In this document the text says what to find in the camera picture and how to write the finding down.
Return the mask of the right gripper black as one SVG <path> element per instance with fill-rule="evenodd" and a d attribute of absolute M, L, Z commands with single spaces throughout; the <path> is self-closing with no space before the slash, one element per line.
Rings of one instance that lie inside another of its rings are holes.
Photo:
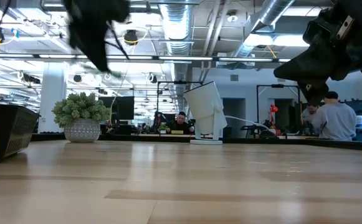
<path fill-rule="evenodd" d="M 362 32 L 345 31 L 336 33 L 332 41 L 334 50 L 327 44 L 316 43 L 309 46 L 290 61 L 274 70 L 277 78 L 296 81 L 306 101 L 318 105 L 329 91 L 326 83 L 319 82 L 328 78 L 343 80 L 351 72 L 362 73 Z"/>

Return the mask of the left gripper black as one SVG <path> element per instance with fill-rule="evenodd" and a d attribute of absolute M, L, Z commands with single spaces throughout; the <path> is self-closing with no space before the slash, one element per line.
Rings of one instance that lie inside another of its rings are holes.
<path fill-rule="evenodd" d="M 101 72 L 108 72 L 106 21 L 124 22 L 129 0 L 63 0 L 69 16 L 69 45 L 79 49 Z"/>

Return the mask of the person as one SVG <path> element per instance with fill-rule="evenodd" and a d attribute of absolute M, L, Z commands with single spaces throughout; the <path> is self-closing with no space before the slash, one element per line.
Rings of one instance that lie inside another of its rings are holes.
<path fill-rule="evenodd" d="M 329 91 L 325 104 L 317 109 L 312 126 L 319 139 L 351 141 L 356 136 L 356 113 L 345 103 L 338 101 L 338 94 Z"/>
<path fill-rule="evenodd" d="M 181 111 L 175 120 L 170 121 L 167 124 L 167 132 L 171 131 L 183 131 L 184 134 L 192 134 L 194 132 L 193 126 L 188 126 L 186 122 L 186 113 Z"/>
<path fill-rule="evenodd" d="M 309 135 L 316 135 L 315 129 L 312 125 L 312 121 L 315 117 L 318 105 L 308 104 L 307 107 L 302 111 L 301 117 L 305 127 L 305 132 Z"/>

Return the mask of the red figure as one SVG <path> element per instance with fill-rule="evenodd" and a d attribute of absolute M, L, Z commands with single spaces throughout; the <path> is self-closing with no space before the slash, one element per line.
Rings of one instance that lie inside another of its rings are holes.
<path fill-rule="evenodd" d="M 274 104 L 271 104 L 270 105 L 270 123 L 271 123 L 271 128 L 273 128 L 273 129 L 276 129 L 275 114 L 277 111 L 278 111 L 278 108 Z"/>

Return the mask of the white column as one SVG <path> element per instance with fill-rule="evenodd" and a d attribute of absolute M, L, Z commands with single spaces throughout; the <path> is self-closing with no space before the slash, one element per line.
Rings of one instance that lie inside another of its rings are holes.
<path fill-rule="evenodd" d="M 45 62 L 42 76 L 39 133 L 60 133 L 62 128 L 55 123 L 52 110 L 58 101 L 66 97 L 67 91 L 67 64 L 59 62 Z"/>

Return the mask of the black computer monitor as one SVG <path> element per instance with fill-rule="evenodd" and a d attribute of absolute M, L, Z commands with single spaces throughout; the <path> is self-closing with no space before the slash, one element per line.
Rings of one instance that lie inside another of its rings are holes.
<path fill-rule="evenodd" d="M 107 108 L 112 109 L 112 120 L 134 119 L 134 96 L 99 97 Z"/>

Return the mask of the green potted plant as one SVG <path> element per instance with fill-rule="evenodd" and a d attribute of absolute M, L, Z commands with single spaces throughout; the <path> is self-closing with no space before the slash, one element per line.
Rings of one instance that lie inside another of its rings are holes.
<path fill-rule="evenodd" d="M 70 142 L 95 142 L 101 133 L 100 123 L 109 120 L 110 109 L 94 93 L 70 94 L 57 101 L 52 109 L 54 122 L 63 129 Z"/>

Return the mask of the long light bar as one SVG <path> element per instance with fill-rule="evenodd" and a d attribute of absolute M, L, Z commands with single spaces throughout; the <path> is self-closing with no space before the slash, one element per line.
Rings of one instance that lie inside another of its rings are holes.
<path fill-rule="evenodd" d="M 72 59 L 86 60 L 86 55 L 70 54 L 0 54 L 0 58 L 9 59 Z M 289 58 L 261 58 L 261 57 L 195 57 L 195 56 L 159 56 L 159 55 L 108 55 L 107 60 L 154 60 L 154 61 L 213 61 L 213 62 L 264 62 L 286 63 Z"/>

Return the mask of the white desk lamp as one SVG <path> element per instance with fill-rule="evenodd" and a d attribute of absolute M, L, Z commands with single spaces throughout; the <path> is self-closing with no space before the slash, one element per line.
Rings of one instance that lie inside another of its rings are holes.
<path fill-rule="evenodd" d="M 195 122 L 191 144 L 222 145 L 220 132 L 227 126 L 223 104 L 214 81 L 184 92 Z"/>

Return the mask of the black mesh basket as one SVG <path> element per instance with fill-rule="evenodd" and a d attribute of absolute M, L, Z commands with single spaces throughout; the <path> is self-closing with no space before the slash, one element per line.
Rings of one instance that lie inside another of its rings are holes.
<path fill-rule="evenodd" d="M 0 161 L 28 147 L 38 118 L 23 106 L 0 105 Z"/>

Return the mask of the black distant gantry frame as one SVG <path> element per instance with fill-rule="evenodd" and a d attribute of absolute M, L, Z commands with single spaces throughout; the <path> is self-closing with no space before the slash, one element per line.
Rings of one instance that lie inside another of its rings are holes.
<path fill-rule="evenodd" d="M 266 89 L 273 88 L 273 89 L 281 89 L 286 88 L 289 89 L 295 96 L 296 99 L 294 99 L 295 102 L 300 103 L 301 102 L 301 90 L 298 85 L 284 85 L 284 84 L 271 84 L 271 85 L 256 85 L 255 87 L 255 95 L 256 95 L 256 118 L 257 122 L 260 123 L 262 120 L 260 119 L 261 111 L 260 111 L 260 96 L 263 94 Z"/>

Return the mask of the silver ventilation duct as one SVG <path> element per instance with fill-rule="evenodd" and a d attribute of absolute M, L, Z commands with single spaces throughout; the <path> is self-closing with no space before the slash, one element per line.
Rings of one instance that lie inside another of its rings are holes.
<path fill-rule="evenodd" d="M 256 42 L 261 34 L 273 34 L 276 22 L 294 2 L 295 0 L 265 0 L 261 10 L 247 18 L 243 30 L 245 39 L 232 56 L 249 56 L 254 47 L 259 45 Z"/>
<path fill-rule="evenodd" d="M 187 43 L 191 37 L 192 5 L 189 4 L 161 4 L 160 11 L 163 16 L 163 30 L 166 40 L 167 53 L 170 56 L 190 55 L 191 44 Z M 186 63 L 172 63 L 171 76 L 173 81 L 185 81 L 190 72 Z M 174 84 L 176 109 L 184 111 L 186 101 L 183 91 L 186 85 Z"/>

